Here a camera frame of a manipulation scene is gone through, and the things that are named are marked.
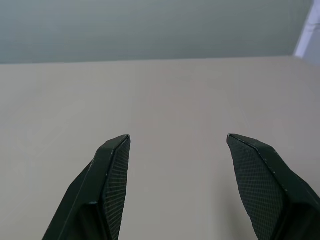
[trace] gray wall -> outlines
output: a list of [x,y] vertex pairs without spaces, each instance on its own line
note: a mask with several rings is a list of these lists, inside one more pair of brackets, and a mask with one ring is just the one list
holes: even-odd
[[0,63],[290,55],[310,0],[2,0]]

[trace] white wall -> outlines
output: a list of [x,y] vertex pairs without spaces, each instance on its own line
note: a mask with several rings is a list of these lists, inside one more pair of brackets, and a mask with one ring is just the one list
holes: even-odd
[[320,66],[320,0],[313,0],[294,55]]
[[0,66],[0,239],[44,235],[106,140],[131,134],[122,240],[254,240],[228,133],[320,194],[320,69],[239,58]]

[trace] textured gripper pad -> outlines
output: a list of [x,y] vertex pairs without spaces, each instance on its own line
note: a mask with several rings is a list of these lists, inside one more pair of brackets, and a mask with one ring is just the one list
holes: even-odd
[[241,200],[259,240],[271,240],[284,211],[286,194],[258,152],[230,137],[235,177]]
[[126,199],[129,152],[130,139],[127,139],[115,153],[102,193],[103,208],[111,240],[119,238]]

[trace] beige table surface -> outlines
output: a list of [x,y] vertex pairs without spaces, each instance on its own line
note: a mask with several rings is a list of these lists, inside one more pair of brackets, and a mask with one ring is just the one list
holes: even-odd
[[42,239],[108,139],[132,139],[120,240],[255,240],[228,133],[320,194],[320,69],[292,57],[0,66],[0,239]]

